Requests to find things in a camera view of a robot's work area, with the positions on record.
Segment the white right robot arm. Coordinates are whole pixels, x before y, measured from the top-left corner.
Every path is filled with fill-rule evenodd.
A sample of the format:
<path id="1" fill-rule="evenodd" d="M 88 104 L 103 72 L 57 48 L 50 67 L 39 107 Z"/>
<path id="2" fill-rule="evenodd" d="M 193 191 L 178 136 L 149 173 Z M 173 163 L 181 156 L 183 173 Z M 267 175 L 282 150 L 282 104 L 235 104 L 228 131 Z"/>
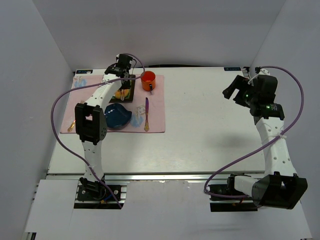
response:
<path id="1" fill-rule="evenodd" d="M 229 99 L 235 90 L 236 104 L 249 108 L 264 146 L 264 176 L 255 179 L 245 174 L 231 174 L 227 190 L 235 195 L 249 196 L 257 207 L 291 210 L 308 188 L 305 178 L 294 168 L 284 135 L 284 111 L 275 103 L 278 80 L 270 75 L 259 75 L 253 81 L 237 75 L 223 92 Z"/>

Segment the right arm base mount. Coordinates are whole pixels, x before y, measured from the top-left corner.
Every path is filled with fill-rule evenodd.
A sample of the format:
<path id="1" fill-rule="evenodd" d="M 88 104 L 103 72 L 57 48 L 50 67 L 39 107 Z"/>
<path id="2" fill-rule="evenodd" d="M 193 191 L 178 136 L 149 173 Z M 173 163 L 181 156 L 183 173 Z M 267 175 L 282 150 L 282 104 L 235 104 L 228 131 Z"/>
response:
<path id="1" fill-rule="evenodd" d="M 211 194 L 226 195 L 230 197 L 210 196 L 209 206 L 212 213 L 240 213 L 257 212 L 258 207 L 254 205 L 250 197 L 237 198 L 241 192 L 231 192 L 226 184 L 210 184 L 206 187 Z"/>

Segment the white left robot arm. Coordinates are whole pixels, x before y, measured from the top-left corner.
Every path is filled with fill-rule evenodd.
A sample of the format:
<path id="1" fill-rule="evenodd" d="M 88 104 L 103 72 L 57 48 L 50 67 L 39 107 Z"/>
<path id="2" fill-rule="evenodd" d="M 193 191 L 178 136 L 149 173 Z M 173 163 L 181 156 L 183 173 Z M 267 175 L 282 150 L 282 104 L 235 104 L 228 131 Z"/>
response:
<path id="1" fill-rule="evenodd" d="M 114 94 L 128 81 L 133 60 L 128 54 L 117 55 L 116 63 L 105 70 L 101 85 L 84 103 L 75 106 L 75 131 L 81 140 L 86 164 L 82 183 L 98 183 L 104 178 L 102 141 L 107 135 L 104 113 Z"/>

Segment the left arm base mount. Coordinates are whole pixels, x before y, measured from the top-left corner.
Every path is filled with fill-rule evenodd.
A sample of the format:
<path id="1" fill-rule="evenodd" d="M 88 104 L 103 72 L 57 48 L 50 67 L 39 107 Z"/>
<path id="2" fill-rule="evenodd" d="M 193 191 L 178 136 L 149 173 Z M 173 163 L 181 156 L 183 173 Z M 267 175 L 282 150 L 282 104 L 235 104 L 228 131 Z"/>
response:
<path id="1" fill-rule="evenodd" d="M 126 199 L 127 187 L 119 184 L 111 184 L 109 187 L 120 205 L 123 206 Z M 78 185 L 73 208 L 87 210 L 121 209 L 108 189 L 103 187 L 98 193 L 86 189 L 82 184 Z"/>

